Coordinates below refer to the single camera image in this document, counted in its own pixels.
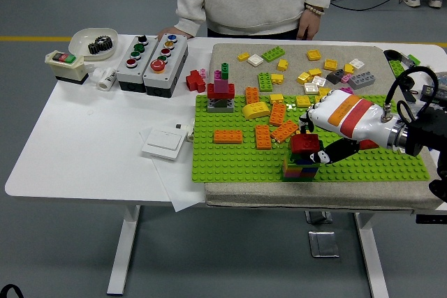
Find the person's right hand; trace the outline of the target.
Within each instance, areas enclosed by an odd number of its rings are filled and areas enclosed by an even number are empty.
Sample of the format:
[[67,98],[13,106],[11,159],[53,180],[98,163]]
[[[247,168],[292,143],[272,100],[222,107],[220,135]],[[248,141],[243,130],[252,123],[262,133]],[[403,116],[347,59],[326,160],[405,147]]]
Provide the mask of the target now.
[[182,35],[182,36],[186,36],[187,39],[193,38],[193,36],[191,34],[188,34],[182,30],[179,30],[176,27],[166,27],[158,33],[158,36],[157,36],[158,40],[161,40],[165,34]]

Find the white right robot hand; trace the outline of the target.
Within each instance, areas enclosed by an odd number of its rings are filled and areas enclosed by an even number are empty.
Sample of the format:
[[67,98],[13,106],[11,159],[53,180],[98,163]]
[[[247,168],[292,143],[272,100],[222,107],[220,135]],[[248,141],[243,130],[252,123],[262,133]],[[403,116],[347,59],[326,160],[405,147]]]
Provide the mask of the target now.
[[309,155],[314,163],[331,164],[360,150],[382,147],[397,150],[397,135],[403,123],[396,114],[382,121],[382,108],[364,98],[333,90],[309,107],[299,118],[300,129],[313,131],[317,126],[341,138]]

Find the person's left hand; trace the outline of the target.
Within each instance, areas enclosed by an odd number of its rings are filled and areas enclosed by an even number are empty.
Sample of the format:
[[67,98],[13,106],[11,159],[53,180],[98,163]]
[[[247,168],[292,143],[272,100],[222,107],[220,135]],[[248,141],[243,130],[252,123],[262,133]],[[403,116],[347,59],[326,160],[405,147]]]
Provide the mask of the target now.
[[301,14],[297,40],[312,40],[320,28],[321,16],[305,9]]

